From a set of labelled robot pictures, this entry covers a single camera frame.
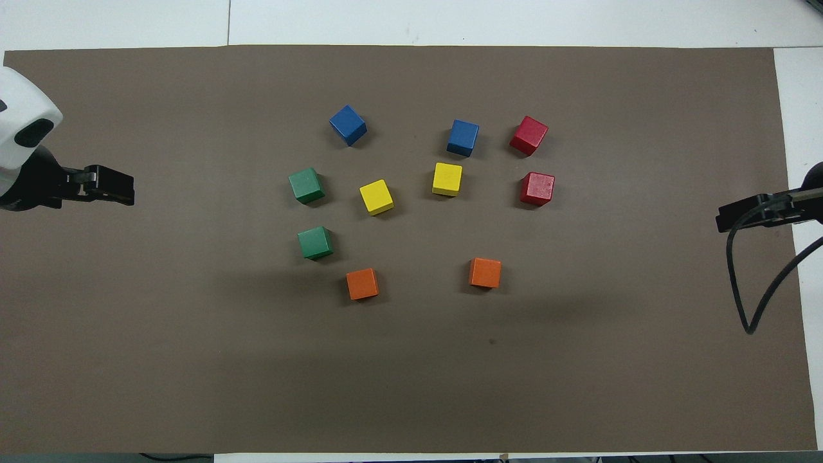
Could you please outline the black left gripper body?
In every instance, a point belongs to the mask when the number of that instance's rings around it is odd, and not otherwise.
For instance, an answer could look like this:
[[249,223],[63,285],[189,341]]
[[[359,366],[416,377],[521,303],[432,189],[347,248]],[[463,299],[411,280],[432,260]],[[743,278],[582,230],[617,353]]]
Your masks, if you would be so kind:
[[1,196],[1,208],[23,212],[35,207],[62,208],[64,201],[85,201],[73,175],[80,170],[62,167],[47,147],[33,150],[11,188]]

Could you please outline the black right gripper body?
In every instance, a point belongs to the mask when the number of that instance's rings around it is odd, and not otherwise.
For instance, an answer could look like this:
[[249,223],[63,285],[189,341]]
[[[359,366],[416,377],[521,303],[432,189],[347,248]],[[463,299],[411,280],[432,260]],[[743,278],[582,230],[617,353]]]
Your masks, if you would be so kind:
[[800,185],[800,193],[802,199],[797,200],[797,205],[802,208],[805,219],[822,224],[822,161],[806,173]]

